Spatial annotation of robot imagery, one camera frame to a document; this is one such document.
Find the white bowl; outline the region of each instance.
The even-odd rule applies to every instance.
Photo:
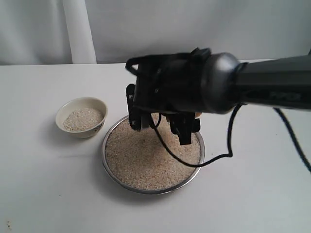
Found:
[[[64,121],[68,118],[70,113],[81,108],[97,109],[101,111],[104,117],[101,120],[101,122],[95,125],[93,128],[90,128],[84,131],[78,131],[78,132],[66,130],[64,127]],[[95,134],[97,134],[98,131],[103,127],[107,114],[108,114],[108,108],[106,104],[102,102],[101,100],[97,98],[93,98],[93,97],[81,97],[81,98],[71,100],[68,103],[64,104],[58,110],[56,114],[55,122],[58,128],[60,128],[62,131],[65,131],[66,133],[74,137],[88,138],[88,137],[92,137]]]

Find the white wall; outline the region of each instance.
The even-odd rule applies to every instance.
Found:
[[[311,0],[86,0],[86,8],[100,62],[195,47],[240,59],[311,48]],[[0,0],[0,64],[72,62],[65,19],[62,0]]]

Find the uncooked rice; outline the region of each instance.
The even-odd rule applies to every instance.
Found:
[[[72,132],[84,131],[98,125],[103,118],[103,114],[97,109],[82,108],[70,113],[64,121],[64,127]]]
[[[191,136],[191,145],[181,146],[164,118],[158,130],[175,155],[188,163],[199,163],[201,150],[195,134]],[[105,156],[111,172],[120,181],[143,190],[173,187],[187,179],[195,170],[173,159],[163,148],[153,129],[135,132],[128,119],[110,134]]]

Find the bowl of rice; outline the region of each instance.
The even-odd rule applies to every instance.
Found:
[[[107,114],[103,101],[82,97],[64,104],[56,114],[55,123],[59,129],[74,137],[88,138],[103,127]]]

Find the wire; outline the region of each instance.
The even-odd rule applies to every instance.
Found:
[[[178,162],[182,163],[183,165],[189,166],[189,167],[203,167],[206,165],[209,165],[211,163],[213,163],[214,161],[221,159],[221,158],[225,158],[225,157],[229,157],[231,158],[233,156],[232,153],[232,148],[231,148],[231,136],[232,136],[232,127],[233,127],[233,122],[234,122],[234,118],[238,113],[238,110],[241,108],[241,105],[237,105],[230,117],[230,121],[229,121],[229,125],[228,125],[228,131],[227,131],[227,148],[228,148],[228,154],[221,154],[218,155],[202,164],[189,164],[187,162],[185,162],[184,160],[180,159],[179,157],[177,157],[176,155],[174,155],[174,153],[168,148],[168,146],[166,145],[166,143],[164,142],[162,136],[160,135],[159,131],[157,130],[157,127],[153,121],[153,119],[151,118],[151,128],[154,129],[157,137],[159,138],[160,142],[162,143],[163,147],[165,148],[165,150]]]
[[[274,110],[277,112],[277,114],[281,117],[282,121],[284,122],[284,124],[285,124],[285,126],[287,128],[287,131],[288,131],[288,133],[289,133],[289,135],[290,135],[290,137],[291,137],[291,139],[293,141],[293,144],[294,144],[294,146],[295,146],[295,148],[297,150],[298,155],[300,156],[302,162],[304,163],[304,165],[307,167],[307,169],[311,173],[311,165],[310,165],[309,161],[307,160],[304,152],[302,151],[302,149],[301,149],[301,147],[299,145],[299,142],[298,142],[298,140],[296,138],[296,135],[295,135],[295,133],[294,133],[294,131],[293,131],[293,129],[292,129],[288,119],[286,118],[286,116],[284,115],[284,113],[280,109],[274,108]]]
[[[162,143],[163,147],[165,148],[165,150],[177,161],[179,161],[180,163],[182,163],[183,165],[186,165],[186,166],[189,166],[189,167],[203,167],[203,166],[206,166],[206,165],[209,165],[211,163],[213,163],[214,161],[218,160],[218,159],[221,159],[221,158],[225,158],[225,157],[229,157],[231,158],[233,156],[233,152],[232,152],[232,147],[231,147],[231,138],[232,138],[232,127],[233,127],[233,122],[234,122],[234,119],[239,111],[239,109],[242,107],[242,105],[237,105],[232,114],[231,114],[231,117],[230,117],[230,121],[229,121],[229,124],[228,124],[228,131],[227,131],[227,149],[228,149],[228,154],[221,154],[221,155],[218,155],[202,164],[189,164],[187,162],[185,162],[184,160],[180,159],[179,157],[177,157],[169,148],[168,146],[166,145],[166,143],[164,142],[162,136],[160,135],[159,131],[157,130],[157,127],[160,125],[160,122],[161,122],[161,114],[159,114],[159,119],[158,119],[158,122],[157,124],[155,125],[152,117],[151,117],[151,123],[150,123],[150,126],[152,129],[154,129],[157,137],[159,138],[160,142]],[[309,161],[307,160],[304,152],[302,151],[300,145],[299,145],[299,142],[295,136],[295,133],[288,121],[288,119],[286,118],[286,116],[284,115],[284,113],[278,109],[278,108],[274,108],[274,110],[278,113],[278,115],[281,117],[282,121],[284,122],[286,128],[287,128],[287,131],[293,141],[293,144],[298,152],[298,155],[300,156],[302,162],[304,163],[304,165],[307,167],[307,169],[309,170],[309,172],[311,173],[311,165],[309,163]]]

